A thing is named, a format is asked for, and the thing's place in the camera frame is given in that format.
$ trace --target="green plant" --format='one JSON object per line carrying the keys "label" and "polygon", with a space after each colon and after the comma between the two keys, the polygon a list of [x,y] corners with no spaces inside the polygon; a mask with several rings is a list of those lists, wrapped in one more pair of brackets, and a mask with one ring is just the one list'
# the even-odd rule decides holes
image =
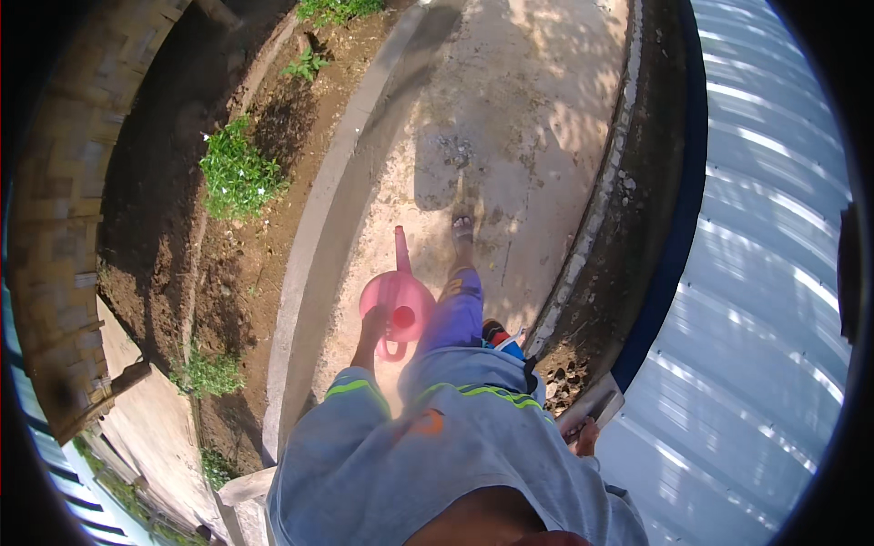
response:
{"label": "green plant", "polygon": [[297,59],[289,62],[288,66],[282,69],[280,75],[303,76],[307,81],[312,81],[319,73],[319,69],[328,64],[329,62],[322,59],[318,53],[313,53],[312,47],[308,47]]}
{"label": "green plant", "polygon": [[247,116],[231,121],[213,135],[200,169],[206,178],[204,207],[217,219],[258,217],[261,207],[286,187],[276,160],[268,161],[249,143]]}
{"label": "green plant", "polygon": [[[82,437],[74,436],[73,446],[79,452],[79,455],[85,459],[94,475],[98,476],[97,481],[129,514],[143,523],[148,523],[151,520],[152,514],[145,502],[137,496],[136,486],[126,484],[111,469],[107,468],[102,460],[94,456],[91,446]],[[179,544],[179,546],[206,546],[206,541],[200,535],[180,533],[163,522],[155,522],[152,530],[155,534],[175,544]]]}
{"label": "green plant", "polygon": [[165,525],[161,522],[156,522],[155,526],[152,527],[152,531],[156,535],[165,538],[174,544],[178,544],[179,546],[207,546],[206,541],[202,536],[180,533],[169,525]]}
{"label": "green plant", "polygon": [[221,396],[246,386],[246,378],[239,373],[239,356],[204,355],[195,340],[191,342],[191,356],[181,368],[181,376],[171,371],[170,381],[197,398],[205,393]]}
{"label": "green plant", "polygon": [[239,476],[230,461],[211,447],[200,448],[200,463],[204,469],[204,477],[216,491]]}
{"label": "green plant", "polygon": [[142,501],[136,496],[136,486],[128,485],[113,470],[98,459],[91,451],[91,446],[81,437],[73,438],[73,447],[79,452],[79,455],[85,460],[91,468],[94,475],[97,476],[97,481],[100,483],[109,494],[111,494],[121,504],[129,514],[140,520],[147,522],[150,518],[149,509],[146,508]]}
{"label": "green plant", "polygon": [[317,28],[328,23],[345,24],[354,17],[382,9],[382,0],[301,0],[297,4],[297,18],[312,19]]}

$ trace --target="corrugated metal sheet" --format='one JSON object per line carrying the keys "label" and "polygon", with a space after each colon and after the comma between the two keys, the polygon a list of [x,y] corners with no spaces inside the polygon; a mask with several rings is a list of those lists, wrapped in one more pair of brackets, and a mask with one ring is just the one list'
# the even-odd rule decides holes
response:
{"label": "corrugated metal sheet", "polygon": [[704,200],[668,316],[601,434],[652,544],[765,544],[843,402],[837,240],[850,200],[834,118],[761,0],[692,0],[707,79]]}
{"label": "corrugated metal sheet", "polygon": [[48,424],[37,404],[31,380],[23,370],[15,366],[11,366],[10,369],[24,413],[31,421],[28,428],[34,444],[49,468],[49,478],[52,479],[58,492],[66,497],[66,505],[73,516],[79,519],[85,532],[95,540],[112,544],[136,544],[119,528],[112,514],[103,509],[94,493],[80,481],[79,475],[61,451],[55,438],[39,430],[43,427],[47,430]]}

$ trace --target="hand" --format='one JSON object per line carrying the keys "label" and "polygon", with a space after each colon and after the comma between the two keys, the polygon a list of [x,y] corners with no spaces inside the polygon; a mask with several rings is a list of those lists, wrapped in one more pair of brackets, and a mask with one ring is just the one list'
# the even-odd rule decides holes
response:
{"label": "hand", "polygon": [[358,348],[369,350],[371,353],[376,349],[379,338],[385,335],[388,329],[388,309],[377,305],[361,319],[361,337],[358,338]]}
{"label": "hand", "polygon": [[572,442],[568,448],[571,453],[577,457],[594,457],[595,442],[600,436],[600,428],[595,424],[595,420],[591,417],[586,417],[583,421],[582,430],[579,432],[579,438],[576,442]]}

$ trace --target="soil bed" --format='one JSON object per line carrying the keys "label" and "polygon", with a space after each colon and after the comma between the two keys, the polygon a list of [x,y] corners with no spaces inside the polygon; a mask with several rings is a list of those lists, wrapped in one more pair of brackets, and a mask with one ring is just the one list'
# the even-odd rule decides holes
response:
{"label": "soil bed", "polygon": [[[167,373],[182,360],[187,287],[195,283],[193,333],[207,353],[238,353],[242,391],[201,401],[204,442],[240,473],[261,465],[267,361],[288,253],[334,128],[371,59],[410,0],[345,26],[299,23],[247,109],[253,142],[276,159],[285,196],[247,222],[209,219],[199,243],[198,278],[188,279],[202,218],[198,160],[245,89],[242,75],[293,3],[229,2],[247,21],[225,34],[188,10],[158,53],[122,129],[107,175],[100,290],[146,358]],[[312,84],[280,71],[303,37],[330,60]]]}

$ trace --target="pink watering can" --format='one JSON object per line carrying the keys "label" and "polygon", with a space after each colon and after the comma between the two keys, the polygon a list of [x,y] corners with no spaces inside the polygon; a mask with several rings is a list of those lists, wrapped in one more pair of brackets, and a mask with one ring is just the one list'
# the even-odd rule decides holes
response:
{"label": "pink watering can", "polygon": [[[406,345],[419,340],[435,305],[431,292],[413,277],[402,225],[394,228],[394,251],[398,270],[387,271],[371,279],[358,302],[358,312],[362,318],[377,305],[388,308],[388,330],[377,344],[377,354],[386,362],[399,361],[406,353]],[[386,342],[398,344],[394,354],[388,352]]]}

